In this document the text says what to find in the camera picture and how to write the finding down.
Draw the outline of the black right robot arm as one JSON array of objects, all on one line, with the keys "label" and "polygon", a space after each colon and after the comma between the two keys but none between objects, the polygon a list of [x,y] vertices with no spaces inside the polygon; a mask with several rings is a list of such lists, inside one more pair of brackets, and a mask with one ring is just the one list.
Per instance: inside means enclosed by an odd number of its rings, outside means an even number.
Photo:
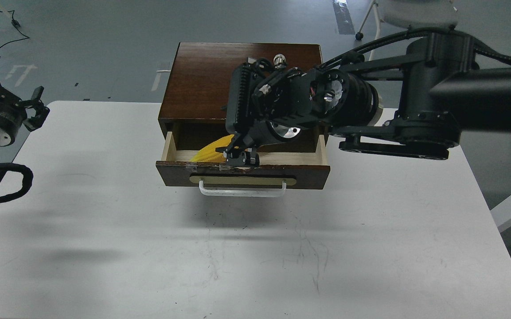
[{"label": "black right robot arm", "polygon": [[453,27],[409,28],[307,71],[282,56],[233,71],[227,165],[324,125],[342,151],[446,160],[463,131],[511,132],[511,56]]}]

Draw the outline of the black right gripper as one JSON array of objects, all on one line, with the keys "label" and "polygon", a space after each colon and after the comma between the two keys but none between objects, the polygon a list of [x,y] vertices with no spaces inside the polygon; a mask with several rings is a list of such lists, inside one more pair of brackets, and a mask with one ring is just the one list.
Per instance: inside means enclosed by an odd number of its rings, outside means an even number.
[{"label": "black right gripper", "polygon": [[231,73],[222,149],[228,166],[258,167],[258,147],[294,141],[327,126],[326,72],[274,65],[266,58],[243,62]]}]

